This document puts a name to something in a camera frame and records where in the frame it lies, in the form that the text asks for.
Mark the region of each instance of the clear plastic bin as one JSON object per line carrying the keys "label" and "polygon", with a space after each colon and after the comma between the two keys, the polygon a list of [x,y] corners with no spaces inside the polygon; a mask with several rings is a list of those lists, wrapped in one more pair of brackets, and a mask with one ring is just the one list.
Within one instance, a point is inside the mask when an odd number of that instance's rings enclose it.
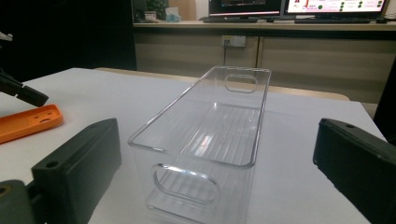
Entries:
{"label": "clear plastic bin", "polygon": [[213,67],[131,136],[148,208],[245,223],[270,76]]}

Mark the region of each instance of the monitor screen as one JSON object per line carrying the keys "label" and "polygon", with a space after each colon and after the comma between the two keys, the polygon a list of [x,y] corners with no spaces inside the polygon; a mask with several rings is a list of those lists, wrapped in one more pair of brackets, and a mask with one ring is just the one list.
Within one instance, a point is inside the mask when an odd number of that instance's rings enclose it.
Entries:
{"label": "monitor screen", "polygon": [[284,0],[209,0],[209,17],[278,16]]}
{"label": "monitor screen", "polygon": [[385,0],[287,0],[285,14],[377,17]]}

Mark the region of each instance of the power outlet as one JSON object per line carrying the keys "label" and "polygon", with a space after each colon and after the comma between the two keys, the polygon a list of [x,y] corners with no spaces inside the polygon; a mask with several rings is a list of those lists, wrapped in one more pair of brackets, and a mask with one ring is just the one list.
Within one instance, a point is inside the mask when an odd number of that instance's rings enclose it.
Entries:
{"label": "power outlet", "polygon": [[232,35],[224,35],[221,39],[221,45],[224,46],[227,43],[227,46],[233,45],[233,36]]}
{"label": "power outlet", "polygon": [[244,35],[233,36],[233,46],[244,48],[247,42],[247,38]]}
{"label": "power outlet", "polygon": [[221,38],[221,45],[227,43],[228,47],[243,48],[246,45],[247,38],[244,35],[223,35]]}

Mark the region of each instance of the orange object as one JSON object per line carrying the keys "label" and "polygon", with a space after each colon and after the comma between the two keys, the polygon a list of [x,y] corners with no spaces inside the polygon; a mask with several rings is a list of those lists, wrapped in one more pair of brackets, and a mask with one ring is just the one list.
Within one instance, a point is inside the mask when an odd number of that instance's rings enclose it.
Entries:
{"label": "orange object", "polygon": [[64,116],[56,105],[44,105],[0,118],[0,144],[61,125]]}

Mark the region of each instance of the table surface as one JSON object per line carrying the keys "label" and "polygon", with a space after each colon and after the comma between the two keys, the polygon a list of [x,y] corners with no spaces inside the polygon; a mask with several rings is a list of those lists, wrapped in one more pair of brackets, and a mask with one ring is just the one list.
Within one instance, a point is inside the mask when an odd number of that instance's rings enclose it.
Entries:
{"label": "table surface", "polygon": [[[122,166],[90,223],[173,223],[145,207],[127,139],[190,82],[74,68],[26,84],[60,107],[64,124],[0,145],[0,181],[28,184],[30,168],[57,147],[92,123],[117,118]],[[0,117],[34,108],[3,93],[0,102]],[[269,92],[247,223],[368,223],[312,162],[322,118],[384,139],[358,102]]]}

